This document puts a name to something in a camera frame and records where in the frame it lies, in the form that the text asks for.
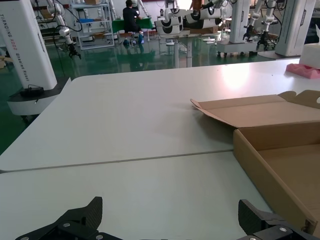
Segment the person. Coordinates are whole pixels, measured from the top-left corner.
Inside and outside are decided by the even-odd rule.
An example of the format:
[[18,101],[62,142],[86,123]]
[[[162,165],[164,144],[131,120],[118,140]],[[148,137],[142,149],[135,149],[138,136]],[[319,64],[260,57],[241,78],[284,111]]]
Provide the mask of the person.
[[127,0],[125,2],[126,8],[123,9],[123,20],[124,20],[124,31],[128,32],[139,32],[138,43],[141,44],[143,40],[143,32],[141,27],[136,23],[135,17],[138,19],[142,19],[141,16],[137,13],[135,9],[133,9],[133,2],[132,0]]

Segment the shelving unit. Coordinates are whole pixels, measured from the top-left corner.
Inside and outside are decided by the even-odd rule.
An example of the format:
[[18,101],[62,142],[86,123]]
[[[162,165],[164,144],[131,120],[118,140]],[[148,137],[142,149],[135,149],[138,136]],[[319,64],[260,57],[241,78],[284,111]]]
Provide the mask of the shelving unit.
[[81,50],[107,48],[115,45],[112,15],[108,1],[96,5],[74,3],[71,1],[70,9],[78,19],[94,19],[94,21],[83,23],[79,23],[74,19],[74,24],[78,26],[79,29],[82,24],[82,31],[77,32],[77,43]]

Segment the green table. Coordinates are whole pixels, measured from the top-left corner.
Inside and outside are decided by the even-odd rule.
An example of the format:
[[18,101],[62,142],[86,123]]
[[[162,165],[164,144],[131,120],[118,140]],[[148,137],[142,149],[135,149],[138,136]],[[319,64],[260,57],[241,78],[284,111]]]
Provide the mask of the green table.
[[[151,18],[145,17],[143,19],[137,19],[136,24],[140,26],[142,29],[147,29],[148,34],[148,42],[149,42],[149,29],[152,29],[154,26],[152,25]],[[112,30],[113,33],[117,33],[121,30],[125,29],[125,21],[124,20],[114,20],[112,21]]]

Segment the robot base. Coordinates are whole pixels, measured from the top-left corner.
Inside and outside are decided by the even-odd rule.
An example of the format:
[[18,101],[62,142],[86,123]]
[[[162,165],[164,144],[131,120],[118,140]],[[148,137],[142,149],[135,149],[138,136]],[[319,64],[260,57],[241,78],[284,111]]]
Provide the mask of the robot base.
[[41,96],[22,97],[20,91],[11,95],[7,101],[11,112],[18,116],[39,115],[71,83],[70,77],[57,78],[56,86],[45,90]]
[[261,51],[258,52],[258,55],[261,57],[265,57],[268,59],[294,59],[294,58],[300,58],[301,55],[296,56],[283,56],[280,54],[277,54],[275,51]]
[[256,52],[256,42],[232,43],[229,40],[218,41],[216,50],[221,53]]

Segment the pink foam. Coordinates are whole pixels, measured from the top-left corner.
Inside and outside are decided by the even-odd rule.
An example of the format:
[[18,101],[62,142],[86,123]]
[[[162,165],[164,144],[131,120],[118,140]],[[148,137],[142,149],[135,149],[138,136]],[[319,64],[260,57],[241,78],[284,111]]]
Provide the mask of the pink foam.
[[307,79],[320,79],[320,70],[303,64],[291,63],[286,66],[286,71],[300,75]]

